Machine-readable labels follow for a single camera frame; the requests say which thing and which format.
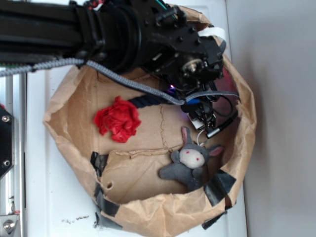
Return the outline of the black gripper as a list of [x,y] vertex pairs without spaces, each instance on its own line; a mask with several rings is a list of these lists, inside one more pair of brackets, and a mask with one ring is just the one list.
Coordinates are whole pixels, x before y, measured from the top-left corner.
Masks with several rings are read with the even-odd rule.
[[174,86],[177,99],[214,89],[222,74],[225,44],[199,36],[197,25],[177,5],[138,5],[138,42],[138,66]]

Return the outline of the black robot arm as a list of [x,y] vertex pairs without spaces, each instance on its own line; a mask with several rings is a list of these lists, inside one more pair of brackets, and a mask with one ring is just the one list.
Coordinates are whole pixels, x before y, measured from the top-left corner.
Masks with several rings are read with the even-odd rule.
[[180,7],[161,0],[89,0],[68,5],[3,0],[0,64],[17,69],[64,59],[125,74],[161,75],[184,95],[222,76],[225,43],[200,36]]

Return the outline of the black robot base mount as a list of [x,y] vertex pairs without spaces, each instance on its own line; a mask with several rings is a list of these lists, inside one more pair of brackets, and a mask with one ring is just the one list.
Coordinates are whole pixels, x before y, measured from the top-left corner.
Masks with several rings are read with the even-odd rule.
[[14,166],[14,117],[0,105],[0,179]]

